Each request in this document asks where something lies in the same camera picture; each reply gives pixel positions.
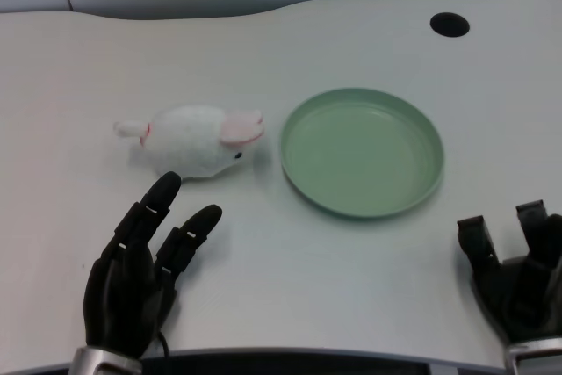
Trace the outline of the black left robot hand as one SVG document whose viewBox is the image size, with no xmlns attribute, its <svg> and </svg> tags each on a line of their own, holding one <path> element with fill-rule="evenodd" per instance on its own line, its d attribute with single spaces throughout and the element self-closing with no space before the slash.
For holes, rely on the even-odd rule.
<svg viewBox="0 0 562 375">
<path fill-rule="evenodd" d="M 175 172 L 160 177 L 134 203 L 94 262 L 86 285 L 86 343 L 140 358 L 161 333 L 177 296 L 176 281 L 222 217 L 217 205 L 173 227 L 156 253 L 148 247 L 181 187 Z"/>
</svg>

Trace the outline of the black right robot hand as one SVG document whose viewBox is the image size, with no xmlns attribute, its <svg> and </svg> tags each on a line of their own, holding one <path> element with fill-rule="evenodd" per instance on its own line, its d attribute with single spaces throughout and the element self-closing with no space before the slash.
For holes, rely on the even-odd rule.
<svg viewBox="0 0 562 375">
<path fill-rule="evenodd" d="M 542 200 L 516 208 L 529 251 L 500 261 L 483 216 L 458 222 L 479 308 L 505 344 L 561 336 L 561 216 Z"/>
</svg>

